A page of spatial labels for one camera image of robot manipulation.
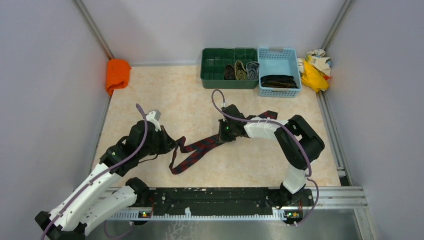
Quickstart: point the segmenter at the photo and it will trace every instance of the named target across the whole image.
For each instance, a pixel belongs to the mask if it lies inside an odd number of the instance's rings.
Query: green compartment tray
[[[254,48],[205,48],[201,57],[200,78],[205,89],[254,89],[258,80],[225,80],[227,65],[242,61],[244,67],[258,61]]]

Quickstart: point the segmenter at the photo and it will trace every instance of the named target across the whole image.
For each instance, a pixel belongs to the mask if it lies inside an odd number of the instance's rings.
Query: plaid strap
[[[277,119],[278,113],[273,111],[267,111],[259,115],[258,117],[263,119]],[[169,165],[169,169],[171,170],[171,173],[174,175],[178,175],[189,169],[191,166],[196,164],[200,159],[203,158],[207,153],[209,153],[211,150],[223,145],[223,143],[218,143],[219,136],[214,135],[208,138],[205,138],[203,140],[200,140],[198,142],[195,142],[191,145],[184,146],[186,144],[186,137],[183,136],[182,138],[178,139],[176,141],[177,147],[173,151],[172,155],[172,162]],[[180,148],[181,153],[187,154],[193,152],[189,157],[187,157],[186,160],[181,162],[176,168],[174,168],[175,159],[177,158],[178,148]]]

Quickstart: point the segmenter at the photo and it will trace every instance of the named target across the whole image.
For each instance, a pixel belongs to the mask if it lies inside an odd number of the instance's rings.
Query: blue basket
[[[257,49],[259,68],[259,96],[275,98],[294,98],[302,90],[301,74],[299,73],[298,57],[292,48]],[[261,78],[269,75],[293,76],[299,89],[263,87]]]

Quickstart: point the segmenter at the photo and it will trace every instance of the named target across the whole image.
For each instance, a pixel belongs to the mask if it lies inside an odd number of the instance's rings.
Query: marble-patterned surface
[[[185,136],[187,145],[217,134],[218,120],[223,117],[212,105],[213,90],[204,89],[199,76],[200,67],[196,65],[133,67],[128,87],[113,94],[94,164],[142,119],[136,103],[146,113],[158,109],[162,113],[160,123],[168,134],[174,140]],[[304,87],[296,98],[259,97],[258,88],[223,92],[227,106],[236,105],[245,116],[267,110],[278,112],[278,119],[303,116],[326,145],[320,158],[312,163],[312,179],[319,186],[340,186],[317,97],[310,88]],[[220,106],[221,96],[216,94],[215,98]],[[189,155],[178,151],[174,166]],[[179,175],[171,173],[171,159],[169,153],[139,165],[118,186],[138,177],[149,187],[278,187],[289,165],[276,141],[247,138],[212,150]]]

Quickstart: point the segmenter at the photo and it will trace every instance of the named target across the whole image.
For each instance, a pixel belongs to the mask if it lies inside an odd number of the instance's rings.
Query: gray wall
[[[424,1],[358,0],[328,53],[330,106],[381,239],[423,239]]]
[[[70,0],[2,0],[0,34],[0,239],[40,239],[88,174],[108,60]]]
[[[204,48],[319,48],[344,0],[84,0],[116,58],[200,61]]]

